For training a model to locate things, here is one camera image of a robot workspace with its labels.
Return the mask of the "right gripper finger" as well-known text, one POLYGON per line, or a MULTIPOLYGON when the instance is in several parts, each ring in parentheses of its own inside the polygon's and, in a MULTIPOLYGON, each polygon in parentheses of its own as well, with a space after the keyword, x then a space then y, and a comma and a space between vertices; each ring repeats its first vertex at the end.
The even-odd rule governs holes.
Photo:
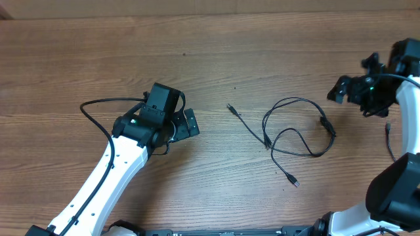
POLYGON ((350 77, 347 75, 341 76, 334 87, 328 92, 327 99, 336 103, 342 104, 344 95, 347 94, 347 85, 350 82, 350 77))
POLYGON ((367 74, 380 74, 385 70, 385 65, 379 62, 379 54, 377 52, 363 59, 361 66, 366 70, 367 74))

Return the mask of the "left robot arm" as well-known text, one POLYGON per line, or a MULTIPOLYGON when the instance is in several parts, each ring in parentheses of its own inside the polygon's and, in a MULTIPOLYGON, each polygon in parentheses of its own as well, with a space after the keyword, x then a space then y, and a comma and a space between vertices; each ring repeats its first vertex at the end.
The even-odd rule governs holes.
POLYGON ((86 111, 82 113, 106 136, 108 145, 97 166, 69 205, 46 228, 32 225, 28 235, 144 235, 124 220, 105 228, 116 203, 157 148, 200 133, 192 109, 178 107, 183 92, 154 83, 136 105, 119 116, 108 132, 86 111))

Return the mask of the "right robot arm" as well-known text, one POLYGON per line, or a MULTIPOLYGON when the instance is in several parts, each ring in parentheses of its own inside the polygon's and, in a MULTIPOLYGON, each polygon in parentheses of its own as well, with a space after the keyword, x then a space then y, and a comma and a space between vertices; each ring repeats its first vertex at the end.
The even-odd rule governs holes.
POLYGON ((386 117, 400 108, 402 149, 370 183, 366 198, 343 211, 328 212, 303 235, 383 235, 419 230, 419 40, 393 44, 387 64, 374 52, 361 61, 365 75, 341 76, 327 99, 360 107, 364 117, 386 117))

